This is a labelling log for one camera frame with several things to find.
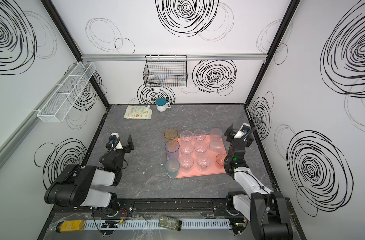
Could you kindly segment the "pink small glass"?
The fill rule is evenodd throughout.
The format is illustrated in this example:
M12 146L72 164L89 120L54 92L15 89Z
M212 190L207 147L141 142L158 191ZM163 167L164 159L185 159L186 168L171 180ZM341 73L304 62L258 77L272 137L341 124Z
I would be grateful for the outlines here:
M223 168L224 167L225 158L226 158L226 154L218 154L215 157L216 166L218 168Z

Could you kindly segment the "short clear glass front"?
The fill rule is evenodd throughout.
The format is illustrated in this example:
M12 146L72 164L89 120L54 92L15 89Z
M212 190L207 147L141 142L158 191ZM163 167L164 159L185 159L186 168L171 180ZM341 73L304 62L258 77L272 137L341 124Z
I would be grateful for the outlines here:
M209 150L216 153L224 153L224 144L222 141L210 142Z

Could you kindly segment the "frosted textured glass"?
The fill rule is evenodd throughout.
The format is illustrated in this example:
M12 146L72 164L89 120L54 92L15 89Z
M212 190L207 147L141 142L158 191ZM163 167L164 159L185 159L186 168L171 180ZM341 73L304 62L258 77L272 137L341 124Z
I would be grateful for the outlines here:
M220 142L222 139L223 131L220 128L212 128L210 130L210 141Z

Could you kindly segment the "pink tray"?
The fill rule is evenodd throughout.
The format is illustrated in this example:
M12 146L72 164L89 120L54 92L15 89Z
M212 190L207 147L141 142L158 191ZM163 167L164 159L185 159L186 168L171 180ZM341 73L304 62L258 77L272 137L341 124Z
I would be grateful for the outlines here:
M207 149L204 153L199 153L194 149L194 141L184 142L177 139L179 150L176 162L167 161L165 170L171 179L190 178L206 175L224 174L225 170L221 162L218 162L219 155L226 154L222 140L215 143L215 150Z

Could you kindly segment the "blue glass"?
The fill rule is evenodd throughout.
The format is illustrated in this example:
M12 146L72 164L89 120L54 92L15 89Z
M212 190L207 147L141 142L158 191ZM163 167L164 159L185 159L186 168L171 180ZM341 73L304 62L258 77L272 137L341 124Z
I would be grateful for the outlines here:
M165 144L165 150L168 159L177 159L179 158L179 148L180 144L177 140L169 140Z

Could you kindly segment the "amber glass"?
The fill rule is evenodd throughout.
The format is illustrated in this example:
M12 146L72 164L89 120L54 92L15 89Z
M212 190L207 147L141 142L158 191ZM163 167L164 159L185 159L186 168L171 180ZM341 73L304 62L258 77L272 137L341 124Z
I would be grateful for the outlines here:
M169 128L164 131L164 137L167 141L178 139L178 130L175 128Z

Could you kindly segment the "teal glass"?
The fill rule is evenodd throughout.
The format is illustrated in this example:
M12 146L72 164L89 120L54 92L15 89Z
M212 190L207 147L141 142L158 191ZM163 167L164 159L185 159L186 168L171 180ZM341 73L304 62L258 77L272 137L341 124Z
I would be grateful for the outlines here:
M176 178L179 173L180 162L177 159L168 159L165 163L167 175L170 178Z

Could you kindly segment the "clear tall glass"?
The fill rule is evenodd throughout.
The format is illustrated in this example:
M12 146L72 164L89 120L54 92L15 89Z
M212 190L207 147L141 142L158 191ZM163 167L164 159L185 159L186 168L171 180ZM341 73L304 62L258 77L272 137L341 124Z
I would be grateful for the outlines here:
M191 156L182 156L179 161L180 168L184 173L188 173L192 170L194 160Z

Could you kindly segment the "clear faceted glass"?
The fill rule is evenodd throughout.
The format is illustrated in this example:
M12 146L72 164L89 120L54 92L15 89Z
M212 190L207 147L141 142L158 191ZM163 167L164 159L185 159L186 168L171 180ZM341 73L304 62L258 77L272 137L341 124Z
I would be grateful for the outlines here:
M192 143L192 141L193 141L193 133L191 131L182 131L180 133L180 140L184 144Z

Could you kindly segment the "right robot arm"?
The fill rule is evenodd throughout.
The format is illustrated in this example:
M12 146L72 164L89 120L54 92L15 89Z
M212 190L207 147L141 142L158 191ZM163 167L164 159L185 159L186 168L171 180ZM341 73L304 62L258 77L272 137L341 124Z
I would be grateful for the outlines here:
M293 230L285 197L263 185L244 160L245 148L253 131L235 133L230 130L225 134L230 147L223 163L224 170L244 190L228 195L228 208L240 212L248 220L256 240L292 240Z

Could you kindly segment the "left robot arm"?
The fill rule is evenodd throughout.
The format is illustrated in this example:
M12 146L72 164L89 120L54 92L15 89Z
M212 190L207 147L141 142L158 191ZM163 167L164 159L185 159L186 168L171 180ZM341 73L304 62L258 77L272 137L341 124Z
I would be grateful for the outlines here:
M96 207L118 211L114 193L102 192L92 186L117 186L122 177L125 154L134 150L132 136L122 145L118 133L109 136L107 152L99 158L101 167L71 164L49 186L44 195L47 204L59 207Z

